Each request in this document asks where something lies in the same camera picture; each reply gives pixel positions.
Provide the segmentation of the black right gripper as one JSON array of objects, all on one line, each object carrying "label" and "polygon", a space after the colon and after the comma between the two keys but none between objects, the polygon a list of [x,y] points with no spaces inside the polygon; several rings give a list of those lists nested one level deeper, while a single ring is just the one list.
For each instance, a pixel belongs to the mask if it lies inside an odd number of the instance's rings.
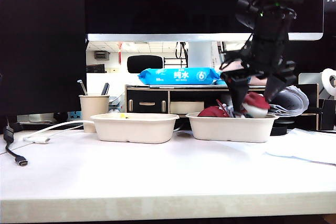
[{"label": "black right gripper", "polygon": [[267,82],[264,97],[270,103],[280,91],[296,81],[296,76],[293,74],[295,66],[293,61],[287,61],[275,73],[266,73],[246,69],[240,60],[225,63],[220,78],[225,82],[227,80],[234,112],[240,113],[241,111],[240,107],[249,89],[249,80],[250,82]]}]

